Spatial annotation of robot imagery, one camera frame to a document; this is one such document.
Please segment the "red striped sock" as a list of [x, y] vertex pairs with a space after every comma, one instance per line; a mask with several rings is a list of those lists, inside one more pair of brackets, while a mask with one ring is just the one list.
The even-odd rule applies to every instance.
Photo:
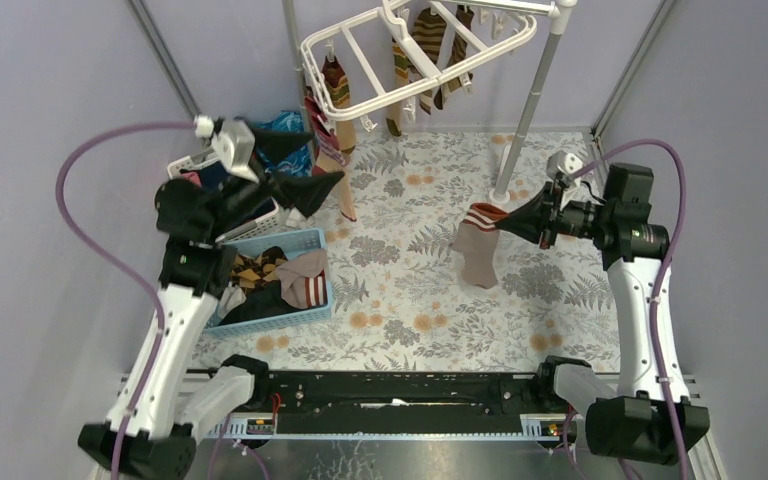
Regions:
[[354, 200], [352, 196], [351, 187], [349, 184], [348, 173], [343, 171], [343, 176], [336, 186], [336, 193], [338, 199], [338, 207], [341, 215], [350, 222], [357, 221], [357, 213], [355, 210]]
[[315, 141], [313, 174], [346, 170], [350, 157], [340, 149], [336, 127], [322, 112], [309, 86], [306, 87], [304, 105]]

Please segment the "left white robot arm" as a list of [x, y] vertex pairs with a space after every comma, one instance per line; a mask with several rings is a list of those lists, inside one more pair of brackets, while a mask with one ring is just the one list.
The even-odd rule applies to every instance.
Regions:
[[241, 219], [273, 200], [304, 217], [316, 213], [341, 172], [294, 177], [268, 171], [305, 147], [308, 132], [264, 130], [241, 119], [198, 117], [193, 130], [209, 140], [227, 179], [215, 189], [173, 177], [154, 197], [157, 229], [168, 237], [156, 282], [120, 259], [115, 268], [133, 278], [154, 314], [135, 364], [106, 418], [84, 425], [79, 447], [112, 478], [182, 479], [211, 431], [223, 431], [232, 413], [256, 411], [269, 401], [266, 363], [234, 355], [187, 400], [179, 397], [188, 362], [214, 314], [235, 250], [221, 242]]

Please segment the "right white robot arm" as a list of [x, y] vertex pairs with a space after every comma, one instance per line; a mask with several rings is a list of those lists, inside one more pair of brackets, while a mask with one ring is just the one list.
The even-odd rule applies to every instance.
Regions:
[[535, 402], [549, 412], [568, 404], [581, 415], [596, 455], [676, 465], [707, 434], [710, 416], [692, 404], [677, 359], [669, 309], [672, 240], [649, 221], [653, 172], [612, 165], [602, 203], [569, 199], [578, 182], [564, 168], [550, 167], [547, 175], [538, 195], [496, 225], [542, 249], [560, 235], [593, 242], [617, 309], [621, 367], [611, 387], [589, 363], [550, 355], [539, 366]]

